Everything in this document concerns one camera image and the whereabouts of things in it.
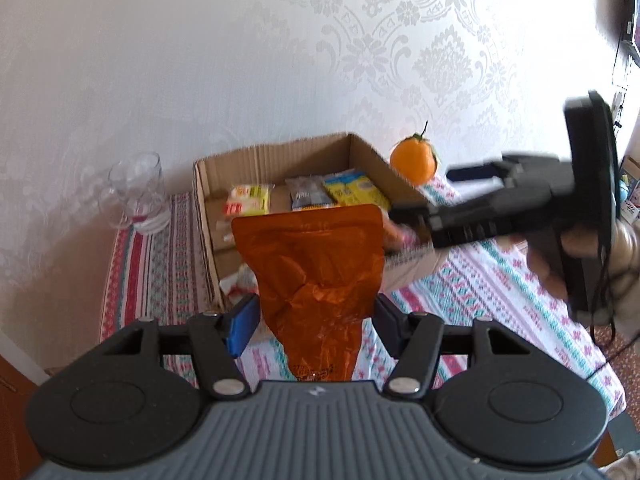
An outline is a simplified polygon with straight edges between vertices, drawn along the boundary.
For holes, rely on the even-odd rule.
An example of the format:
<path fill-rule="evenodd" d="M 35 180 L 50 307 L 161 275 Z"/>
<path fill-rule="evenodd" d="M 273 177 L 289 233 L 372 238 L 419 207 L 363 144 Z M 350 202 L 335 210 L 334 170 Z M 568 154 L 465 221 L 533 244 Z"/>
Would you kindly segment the person's right hand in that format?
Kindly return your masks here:
<path fill-rule="evenodd" d="M 576 226 L 561 236 L 567 255 L 577 258 L 594 258 L 598 253 L 598 236 L 593 230 Z M 568 301 L 564 281 L 551 270 L 548 261 L 535 249 L 529 247 L 526 261 L 542 287 L 555 299 Z M 617 221 L 614 242 L 608 260 L 610 277 L 624 271 L 639 269 L 639 229 L 625 221 Z M 614 311 L 639 309 L 639 279 L 629 274 L 623 276 L 613 287 Z"/>

